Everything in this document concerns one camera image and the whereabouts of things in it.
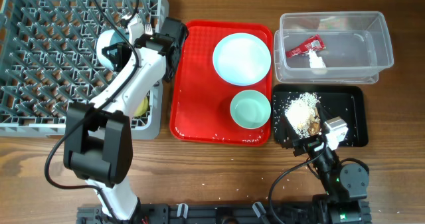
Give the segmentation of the clear plastic bin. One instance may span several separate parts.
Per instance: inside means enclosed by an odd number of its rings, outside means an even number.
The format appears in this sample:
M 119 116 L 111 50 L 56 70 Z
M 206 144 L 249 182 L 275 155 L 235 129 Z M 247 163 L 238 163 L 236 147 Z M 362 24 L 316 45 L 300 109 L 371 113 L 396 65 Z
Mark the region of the clear plastic bin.
M 307 53 L 290 51 L 318 35 L 323 62 L 312 67 Z M 384 15 L 379 11 L 285 13 L 274 35 L 274 69 L 281 83 L 373 84 L 392 67 L 394 56 Z

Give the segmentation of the white napkin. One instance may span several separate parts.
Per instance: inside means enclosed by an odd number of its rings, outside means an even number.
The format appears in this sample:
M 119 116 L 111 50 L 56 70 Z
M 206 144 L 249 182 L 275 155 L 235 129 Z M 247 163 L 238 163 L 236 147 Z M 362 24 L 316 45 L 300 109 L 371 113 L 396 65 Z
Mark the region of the white napkin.
M 308 51 L 309 55 L 309 66 L 312 69 L 312 73 L 318 75 L 324 75 L 327 73 L 326 65 L 323 59 L 317 55 L 313 50 Z

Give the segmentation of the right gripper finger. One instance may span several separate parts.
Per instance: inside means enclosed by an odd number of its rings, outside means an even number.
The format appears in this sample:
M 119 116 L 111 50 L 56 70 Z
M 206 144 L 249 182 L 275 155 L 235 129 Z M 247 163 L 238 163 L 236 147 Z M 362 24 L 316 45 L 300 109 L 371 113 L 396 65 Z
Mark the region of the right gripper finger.
M 282 126 L 282 138 L 281 145 L 283 148 L 295 148 L 299 146 L 299 135 L 294 130 L 294 127 L 290 124 L 285 114 L 281 115 L 280 118 Z
M 323 135 L 323 134 L 329 133 L 330 127 L 327 124 L 327 121 L 331 119 L 330 113 L 326 110 L 325 107 L 321 105 L 320 102 L 316 103 L 315 109 L 317 110 L 317 116 L 319 118 L 320 130 L 318 134 Z

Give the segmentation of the light blue plate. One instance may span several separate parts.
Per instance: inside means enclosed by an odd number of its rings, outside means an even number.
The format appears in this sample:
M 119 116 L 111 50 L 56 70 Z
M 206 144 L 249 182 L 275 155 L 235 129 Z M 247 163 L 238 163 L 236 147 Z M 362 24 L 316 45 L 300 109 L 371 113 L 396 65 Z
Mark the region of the light blue plate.
M 248 33 L 226 36 L 217 43 L 212 54 L 216 73 L 236 86 L 260 82 L 269 73 L 271 62 L 271 53 L 265 42 Z

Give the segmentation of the red sauce packet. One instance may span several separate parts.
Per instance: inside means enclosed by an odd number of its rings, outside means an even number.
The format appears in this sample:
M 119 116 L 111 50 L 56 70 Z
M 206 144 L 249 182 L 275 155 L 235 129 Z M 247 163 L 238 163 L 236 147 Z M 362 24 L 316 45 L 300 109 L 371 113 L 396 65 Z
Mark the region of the red sauce packet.
M 307 54 L 309 51 L 321 51 L 325 49 L 325 43 L 322 38 L 316 34 L 306 39 L 302 44 L 286 52 L 286 57 L 291 58 L 297 55 Z

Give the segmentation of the light blue small bowl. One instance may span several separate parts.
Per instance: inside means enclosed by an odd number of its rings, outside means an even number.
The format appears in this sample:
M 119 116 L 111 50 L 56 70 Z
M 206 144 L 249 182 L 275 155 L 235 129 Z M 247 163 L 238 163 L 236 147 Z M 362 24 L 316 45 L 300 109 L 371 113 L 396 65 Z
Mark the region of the light blue small bowl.
M 99 63 L 112 71 L 119 72 L 122 65 L 119 64 L 118 45 L 125 45 L 124 40 L 113 30 L 107 30 L 100 34 L 96 42 L 96 56 Z

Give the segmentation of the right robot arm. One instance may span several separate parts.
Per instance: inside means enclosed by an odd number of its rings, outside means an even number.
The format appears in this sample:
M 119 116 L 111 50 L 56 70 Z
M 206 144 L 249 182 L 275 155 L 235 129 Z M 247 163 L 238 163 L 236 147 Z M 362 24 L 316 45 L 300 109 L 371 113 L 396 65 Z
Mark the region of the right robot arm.
M 336 149 L 348 132 L 347 123 L 339 116 L 330 118 L 320 104 L 316 107 L 321 131 L 313 136 L 299 138 L 286 116 L 281 124 L 294 155 L 308 155 L 302 165 L 320 180 L 325 193 L 314 195 L 310 202 L 284 204 L 276 217 L 285 223 L 370 223 L 365 201 L 369 167 L 355 158 L 339 159 Z

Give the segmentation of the white plastic fork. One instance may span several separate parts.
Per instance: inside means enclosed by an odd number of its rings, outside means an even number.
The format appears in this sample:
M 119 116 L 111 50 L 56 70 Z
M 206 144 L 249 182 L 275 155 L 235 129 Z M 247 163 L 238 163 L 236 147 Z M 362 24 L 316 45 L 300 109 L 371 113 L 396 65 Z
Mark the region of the white plastic fork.
M 147 34 L 147 35 L 152 35 L 153 34 L 152 26 L 149 23 L 145 25 L 145 34 Z

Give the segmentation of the red plastic tray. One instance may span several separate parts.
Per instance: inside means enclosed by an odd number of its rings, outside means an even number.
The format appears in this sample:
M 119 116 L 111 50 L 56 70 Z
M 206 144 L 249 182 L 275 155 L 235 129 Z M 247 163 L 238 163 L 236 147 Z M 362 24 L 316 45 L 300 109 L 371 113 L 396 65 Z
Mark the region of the red plastic tray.
M 215 144 L 261 146 L 270 137 L 271 124 L 257 129 L 239 126 L 230 115 L 230 103 L 244 90 L 224 81 L 213 67 L 213 51 L 234 33 L 258 37 L 272 49 L 273 34 L 256 23 L 192 20 L 175 77 L 169 128 L 179 140 Z

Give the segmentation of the grey dishwasher rack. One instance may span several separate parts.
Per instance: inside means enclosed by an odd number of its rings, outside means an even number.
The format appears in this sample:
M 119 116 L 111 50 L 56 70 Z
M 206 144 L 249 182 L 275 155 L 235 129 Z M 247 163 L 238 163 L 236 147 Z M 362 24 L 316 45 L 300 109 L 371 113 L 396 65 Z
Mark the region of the grey dishwasher rack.
M 87 103 L 116 72 L 96 56 L 108 21 L 137 9 L 155 31 L 168 0 L 1 0 L 1 135 L 61 135 L 71 102 Z

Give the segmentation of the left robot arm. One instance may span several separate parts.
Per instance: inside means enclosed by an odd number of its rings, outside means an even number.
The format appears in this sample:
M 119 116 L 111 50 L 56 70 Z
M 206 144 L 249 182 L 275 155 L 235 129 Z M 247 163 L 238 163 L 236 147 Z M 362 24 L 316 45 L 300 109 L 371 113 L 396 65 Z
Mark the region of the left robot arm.
M 101 217 L 112 223 L 141 220 L 140 201 L 127 178 L 133 159 L 131 120 L 150 89 L 173 78 L 189 35 L 184 23 L 169 17 L 152 34 L 133 19 L 128 33 L 128 40 L 102 49 L 122 70 L 88 104 L 69 106 L 64 135 L 64 166 L 96 191 Z

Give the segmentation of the rice and food scraps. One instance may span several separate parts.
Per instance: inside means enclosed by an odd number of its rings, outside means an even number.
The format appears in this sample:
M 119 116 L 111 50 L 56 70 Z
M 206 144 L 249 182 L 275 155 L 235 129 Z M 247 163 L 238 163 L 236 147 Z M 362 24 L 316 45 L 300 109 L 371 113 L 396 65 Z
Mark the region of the rice and food scraps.
M 320 117 L 316 105 L 320 103 L 316 93 L 304 92 L 287 98 L 284 114 L 299 138 L 308 138 L 321 132 Z

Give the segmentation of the green bowl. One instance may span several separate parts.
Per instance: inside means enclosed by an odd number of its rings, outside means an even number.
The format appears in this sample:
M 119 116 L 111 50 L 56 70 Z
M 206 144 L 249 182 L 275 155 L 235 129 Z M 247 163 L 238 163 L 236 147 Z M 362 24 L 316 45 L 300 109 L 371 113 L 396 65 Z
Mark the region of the green bowl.
M 243 90 L 232 99 L 230 115 L 242 128 L 249 130 L 260 128 L 270 118 L 270 101 L 257 90 Z

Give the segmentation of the black waste tray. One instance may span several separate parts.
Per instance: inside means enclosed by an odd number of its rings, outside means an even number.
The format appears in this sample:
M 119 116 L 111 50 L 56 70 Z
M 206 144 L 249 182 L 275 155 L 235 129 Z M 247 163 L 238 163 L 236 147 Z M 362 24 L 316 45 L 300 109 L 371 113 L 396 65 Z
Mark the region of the black waste tray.
M 272 90 L 272 131 L 275 142 L 287 147 L 284 142 L 280 116 L 292 100 L 303 93 L 317 96 L 321 106 L 328 113 L 328 118 L 341 117 L 348 127 L 348 132 L 341 147 L 363 147 L 369 143 L 366 112 L 362 90 L 357 86 L 337 86 L 321 84 L 278 84 Z

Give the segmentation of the yellow plastic cup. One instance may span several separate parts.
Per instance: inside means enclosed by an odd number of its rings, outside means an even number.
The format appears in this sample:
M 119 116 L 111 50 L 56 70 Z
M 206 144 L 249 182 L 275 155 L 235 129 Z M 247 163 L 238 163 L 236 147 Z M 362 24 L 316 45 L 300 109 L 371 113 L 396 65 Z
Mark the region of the yellow plastic cup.
M 134 116 L 139 117 L 144 115 L 149 108 L 149 98 L 147 96 L 144 97 L 141 104 L 137 107 Z

